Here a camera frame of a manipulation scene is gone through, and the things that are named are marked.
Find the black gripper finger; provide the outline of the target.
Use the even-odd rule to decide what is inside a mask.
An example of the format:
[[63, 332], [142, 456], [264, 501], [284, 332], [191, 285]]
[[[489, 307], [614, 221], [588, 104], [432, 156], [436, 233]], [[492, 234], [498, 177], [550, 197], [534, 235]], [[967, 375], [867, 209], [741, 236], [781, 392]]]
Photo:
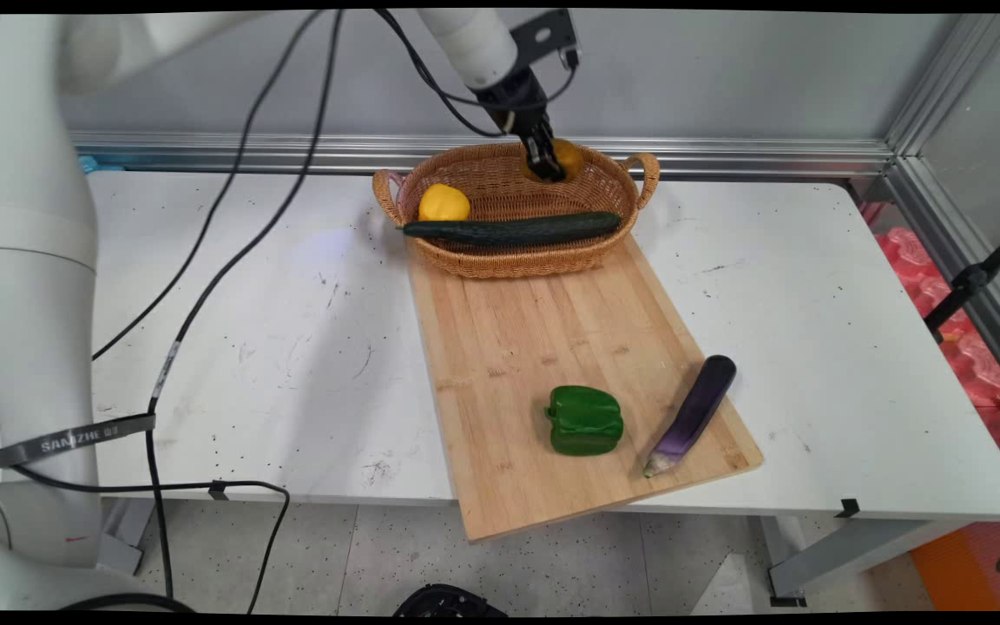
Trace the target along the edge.
[[564, 147], [556, 145], [555, 132], [548, 117], [543, 118], [543, 178], [545, 181], [561, 182], [567, 178], [564, 163]]
[[524, 165], [536, 179], [556, 178], [556, 156], [550, 122], [536, 122], [524, 134]]

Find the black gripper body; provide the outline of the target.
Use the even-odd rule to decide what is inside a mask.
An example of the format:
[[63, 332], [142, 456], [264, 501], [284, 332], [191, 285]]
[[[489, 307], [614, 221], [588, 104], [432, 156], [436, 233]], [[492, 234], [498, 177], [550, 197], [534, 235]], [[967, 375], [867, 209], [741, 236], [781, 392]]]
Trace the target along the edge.
[[534, 135], [550, 124], [547, 96], [532, 68], [513, 70], [500, 82], [477, 89], [476, 98], [505, 135]]

